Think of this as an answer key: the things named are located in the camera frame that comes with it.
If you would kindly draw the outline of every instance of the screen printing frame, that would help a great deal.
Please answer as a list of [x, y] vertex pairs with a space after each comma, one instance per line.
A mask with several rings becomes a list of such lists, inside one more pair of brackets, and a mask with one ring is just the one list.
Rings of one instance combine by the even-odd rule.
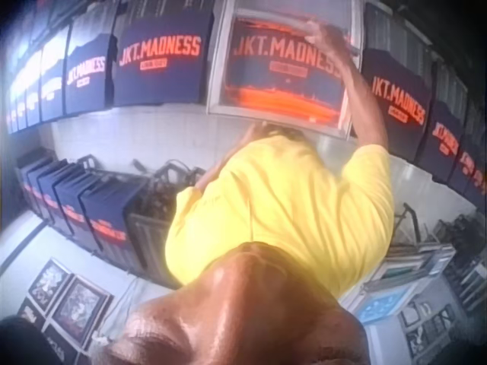
[[[357, 56], [353, 57], [354, 63], [358, 68], [361, 67], [361, 53], [364, 44], [364, 4], [361, 0], [349, 0], [352, 5], [352, 26], [351, 26], [351, 45], [358, 50]], [[340, 139], [348, 139], [352, 127], [352, 118], [349, 111], [349, 99], [344, 91], [342, 106], [338, 127], [329, 127], [328, 125], [318, 125], [306, 122], [304, 119], [286, 116], [285, 114], [264, 112], [254, 109], [248, 109], [242, 106], [228, 106], [221, 101], [223, 99], [223, 84], [226, 72], [228, 53], [230, 49], [231, 37], [233, 33], [234, 21], [240, 15], [248, 13], [258, 13], [259, 20], [276, 22], [283, 17], [271, 12], [252, 11], [250, 9], [237, 9], [237, 0], [227, 0], [224, 4], [220, 24], [218, 27], [218, 38], [215, 47], [215, 54], [212, 62], [212, 72], [208, 83], [208, 100], [206, 104], [208, 114], [217, 114], [225, 116], [239, 116], [248, 119], [260, 119], [275, 122], [278, 124], [295, 126], [303, 129], [310, 129], [316, 132], [322, 132]]]

